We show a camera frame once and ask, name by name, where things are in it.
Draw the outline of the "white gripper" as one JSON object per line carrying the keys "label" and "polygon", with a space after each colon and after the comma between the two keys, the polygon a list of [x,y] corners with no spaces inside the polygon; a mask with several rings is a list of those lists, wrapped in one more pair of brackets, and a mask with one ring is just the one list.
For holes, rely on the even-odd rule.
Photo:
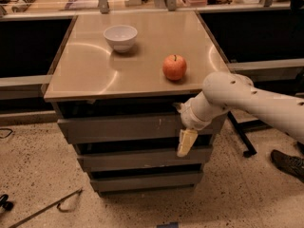
{"label": "white gripper", "polygon": [[182,124],[187,128],[180,131],[177,150],[179,157],[185,157],[189,153],[198,137],[197,131],[201,131],[211,123],[211,121],[203,121],[195,115],[191,101],[192,99],[189,99],[185,103],[173,103],[173,106],[180,113]]}

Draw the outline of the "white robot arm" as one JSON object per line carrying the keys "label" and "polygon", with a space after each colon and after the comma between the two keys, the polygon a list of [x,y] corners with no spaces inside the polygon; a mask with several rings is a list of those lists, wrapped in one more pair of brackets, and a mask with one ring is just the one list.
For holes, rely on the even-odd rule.
{"label": "white robot arm", "polygon": [[177,105],[182,124],[177,155],[186,156],[199,131],[231,109],[246,111],[267,125],[304,143],[304,100],[254,87],[246,76],[213,72],[205,77],[201,92]]}

